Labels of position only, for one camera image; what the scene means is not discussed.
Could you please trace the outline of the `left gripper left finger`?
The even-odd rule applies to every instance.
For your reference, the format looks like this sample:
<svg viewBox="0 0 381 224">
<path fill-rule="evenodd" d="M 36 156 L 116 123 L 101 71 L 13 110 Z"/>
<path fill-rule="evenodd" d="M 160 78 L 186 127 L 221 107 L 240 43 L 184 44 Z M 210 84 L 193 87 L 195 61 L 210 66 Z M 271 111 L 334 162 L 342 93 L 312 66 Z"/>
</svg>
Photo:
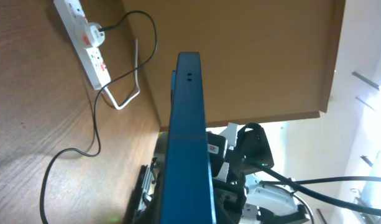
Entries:
<svg viewBox="0 0 381 224">
<path fill-rule="evenodd" d="M 160 194 L 160 174 L 143 165 L 129 200 L 123 224 L 156 224 L 158 198 Z"/>
</svg>

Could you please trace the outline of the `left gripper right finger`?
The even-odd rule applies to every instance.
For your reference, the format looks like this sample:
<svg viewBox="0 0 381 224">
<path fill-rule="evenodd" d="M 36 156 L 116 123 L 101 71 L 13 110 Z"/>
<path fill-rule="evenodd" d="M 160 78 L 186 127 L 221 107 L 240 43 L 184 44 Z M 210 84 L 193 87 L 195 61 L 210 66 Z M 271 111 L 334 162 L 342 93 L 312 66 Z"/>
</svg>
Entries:
<svg viewBox="0 0 381 224">
<path fill-rule="evenodd" d="M 217 224 L 238 224 L 243 212 L 243 186 L 213 179 Z"/>
</svg>

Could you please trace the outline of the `blue Galaxy smartphone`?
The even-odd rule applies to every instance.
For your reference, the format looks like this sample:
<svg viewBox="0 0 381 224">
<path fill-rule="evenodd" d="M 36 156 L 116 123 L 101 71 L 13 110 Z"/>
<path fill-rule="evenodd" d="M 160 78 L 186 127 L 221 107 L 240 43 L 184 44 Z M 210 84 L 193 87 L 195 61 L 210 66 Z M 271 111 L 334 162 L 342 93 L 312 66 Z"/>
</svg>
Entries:
<svg viewBox="0 0 381 224">
<path fill-rule="evenodd" d="M 200 54 L 180 52 L 172 80 L 158 221 L 216 223 Z"/>
</svg>

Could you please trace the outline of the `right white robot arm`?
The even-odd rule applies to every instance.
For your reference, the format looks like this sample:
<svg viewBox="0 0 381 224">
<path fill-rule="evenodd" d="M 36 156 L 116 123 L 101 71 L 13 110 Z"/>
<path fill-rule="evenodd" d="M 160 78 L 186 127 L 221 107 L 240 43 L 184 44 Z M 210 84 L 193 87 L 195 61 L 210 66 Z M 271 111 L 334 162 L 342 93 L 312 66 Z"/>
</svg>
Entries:
<svg viewBox="0 0 381 224">
<path fill-rule="evenodd" d="M 261 125 L 230 123 L 219 134 L 208 131 L 207 137 L 218 223 L 314 223 L 310 206 L 294 191 L 257 177 L 253 163 L 274 166 Z"/>
</svg>

